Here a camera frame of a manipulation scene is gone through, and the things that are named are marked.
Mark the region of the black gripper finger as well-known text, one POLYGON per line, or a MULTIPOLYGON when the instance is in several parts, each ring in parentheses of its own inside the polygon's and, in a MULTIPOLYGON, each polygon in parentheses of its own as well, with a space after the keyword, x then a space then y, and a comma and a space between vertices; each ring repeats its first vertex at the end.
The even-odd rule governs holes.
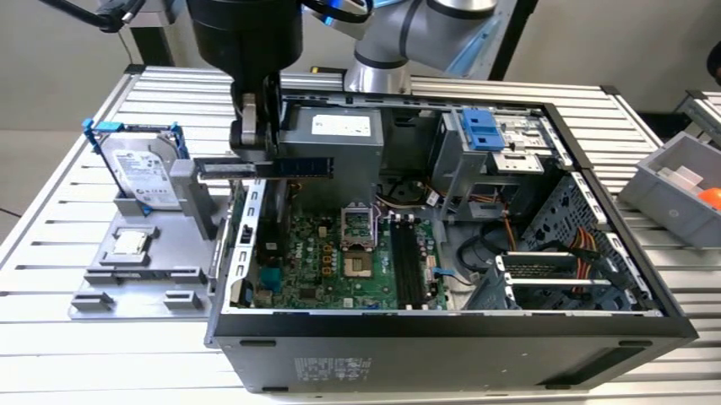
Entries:
POLYGON ((279 178, 281 159, 277 152, 280 102, 276 90, 259 93, 232 91, 235 120, 231 124, 231 159, 228 178, 279 178))

